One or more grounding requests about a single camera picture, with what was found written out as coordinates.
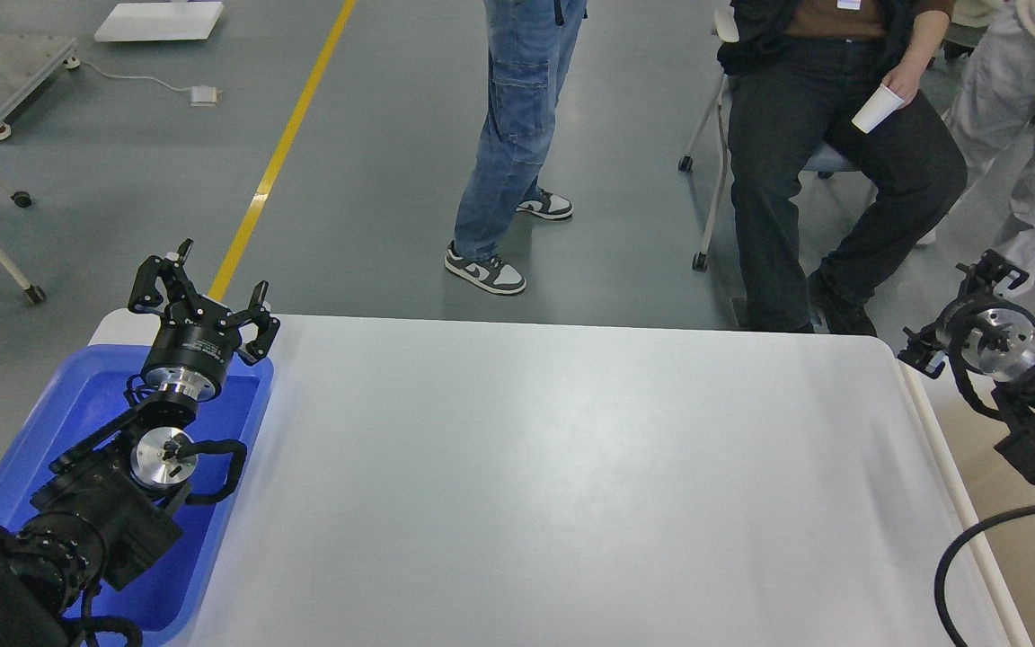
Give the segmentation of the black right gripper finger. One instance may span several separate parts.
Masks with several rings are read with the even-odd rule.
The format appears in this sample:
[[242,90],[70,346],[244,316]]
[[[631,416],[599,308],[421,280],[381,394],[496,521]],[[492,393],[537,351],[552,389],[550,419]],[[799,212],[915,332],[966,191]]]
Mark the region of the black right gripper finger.
[[904,365],[928,378],[938,378],[948,365],[948,355],[943,342],[938,339],[936,326],[921,329],[905,327],[905,347],[897,352],[897,359]]
[[985,294],[1015,300],[1031,290],[1031,272],[995,249],[986,249],[978,261],[958,263],[957,269],[964,274],[958,297]]

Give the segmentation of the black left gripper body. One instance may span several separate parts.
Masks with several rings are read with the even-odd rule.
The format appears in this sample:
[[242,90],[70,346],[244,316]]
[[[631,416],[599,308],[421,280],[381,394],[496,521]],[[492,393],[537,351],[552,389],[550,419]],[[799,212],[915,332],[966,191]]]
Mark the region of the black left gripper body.
[[221,394],[227,369],[242,343],[237,329],[218,327],[230,314],[218,302],[189,306],[181,300],[164,308],[159,331],[141,367],[144,384],[155,390],[181,384],[189,398]]

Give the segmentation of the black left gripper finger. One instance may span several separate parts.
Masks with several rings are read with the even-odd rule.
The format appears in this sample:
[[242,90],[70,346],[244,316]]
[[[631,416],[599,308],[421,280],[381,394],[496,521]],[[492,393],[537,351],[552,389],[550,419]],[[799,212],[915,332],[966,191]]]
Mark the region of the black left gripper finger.
[[175,253],[149,255],[141,262],[128,295],[131,313],[148,313],[157,318],[200,318],[204,314],[204,296],[185,273],[193,243],[193,239],[186,238]]
[[[227,316],[227,339],[233,343],[235,356],[247,366],[254,366],[270,356],[271,345],[280,329],[280,320],[271,312],[270,303],[266,300],[268,291],[270,283],[259,281],[247,307],[231,312]],[[246,341],[242,330],[250,326],[255,329],[255,335]]]

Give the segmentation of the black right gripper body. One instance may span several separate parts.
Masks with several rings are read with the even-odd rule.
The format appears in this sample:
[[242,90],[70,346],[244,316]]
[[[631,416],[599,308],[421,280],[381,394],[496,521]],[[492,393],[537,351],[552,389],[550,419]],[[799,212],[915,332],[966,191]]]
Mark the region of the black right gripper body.
[[981,335],[985,330],[985,295],[966,295],[954,299],[933,323],[933,347],[948,352],[957,343],[964,349],[965,342]]

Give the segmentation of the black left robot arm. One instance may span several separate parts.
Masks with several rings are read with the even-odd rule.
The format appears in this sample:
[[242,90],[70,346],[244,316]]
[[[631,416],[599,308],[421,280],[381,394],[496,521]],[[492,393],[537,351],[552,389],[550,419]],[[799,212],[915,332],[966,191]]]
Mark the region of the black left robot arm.
[[270,401],[280,323],[151,255],[128,310],[148,347],[92,345],[55,373],[0,462],[0,646],[164,646],[190,621]]

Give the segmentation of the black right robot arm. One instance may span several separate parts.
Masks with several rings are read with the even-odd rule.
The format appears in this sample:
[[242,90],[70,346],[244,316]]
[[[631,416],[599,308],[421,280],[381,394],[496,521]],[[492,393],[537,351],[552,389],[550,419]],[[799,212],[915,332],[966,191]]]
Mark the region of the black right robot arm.
[[[1009,430],[995,450],[1035,486],[1035,316],[1004,295],[1006,289],[1026,283],[1030,273],[995,249],[962,266],[962,273],[957,298],[920,331],[907,329],[899,360],[929,378],[951,369],[954,385],[970,408]],[[1027,505],[990,516],[970,524],[944,550],[933,575],[933,602],[956,646],[964,639],[945,598],[954,557],[994,526],[1034,514],[1035,505]]]

